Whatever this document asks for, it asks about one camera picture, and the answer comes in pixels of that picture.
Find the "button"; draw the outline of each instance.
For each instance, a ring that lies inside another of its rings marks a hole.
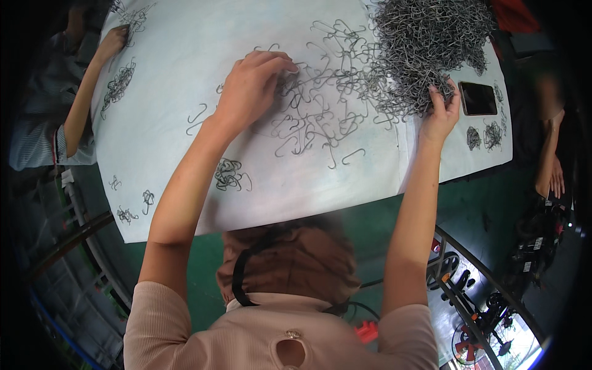
[[[298,338],[300,338],[302,336],[302,334],[300,334],[300,332],[298,332],[298,331],[296,331],[294,329],[287,330],[286,331],[286,335],[290,339],[298,339]]]

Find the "striped shirt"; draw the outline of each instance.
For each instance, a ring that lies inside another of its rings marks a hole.
[[[27,82],[27,96],[12,132],[8,162],[15,170],[96,162],[94,136],[87,119],[78,150],[67,157],[64,122],[85,68],[68,53],[65,33],[57,33],[41,52],[40,67]]]

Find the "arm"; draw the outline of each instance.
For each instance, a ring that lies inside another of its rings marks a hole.
[[[186,299],[189,249],[212,175],[230,142],[271,106],[284,69],[298,70],[282,52],[255,51],[234,64],[215,113],[202,123],[156,207],[139,282],[161,283]]]
[[[446,136],[458,121],[460,94],[446,104],[430,87],[434,113],[419,134],[417,157],[397,217],[384,267],[382,316],[409,304],[427,305],[426,267],[436,224],[440,153]]]
[[[555,170],[555,160],[557,159],[555,150],[557,149],[557,140],[559,139],[559,126],[563,121],[564,115],[565,111],[561,110],[557,116],[543,121],[543,125],[545,126],[545,142],[540,152],[539,170],[536,174],[535,181],[536,192],[543,198],[549,196],[549,187],[551,187],[552,191],[555,191],[556,198],[560,198],[562,192],[565,193],[563,174],[559,178],[557,176],[558,172]]]
[[[109,31],[101,45],[96,50],[95,56],[89,64],[74,103],[70,108],[66,122],[64,122],[64,136],[66,137],[66,155],[68,158],[76,154],[78,143],[84,132],[86,116],[91,107],[92,93],[95,90],[96,81],[99,78],[103,65],[117,51],[123,47],[127,34],[127,26],[115,27]]]

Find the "black phone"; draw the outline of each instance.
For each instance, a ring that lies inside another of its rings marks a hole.
[[[496,115],[496,96],[493,87],[480,83],[459,82],[462,109],[465,115]]]

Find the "keyhole cutout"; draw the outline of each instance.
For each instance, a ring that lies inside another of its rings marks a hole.
[[[287,339],[278,342],[275,352],[284,366],[300,366],[304,362],[304,347],[297,340]]]

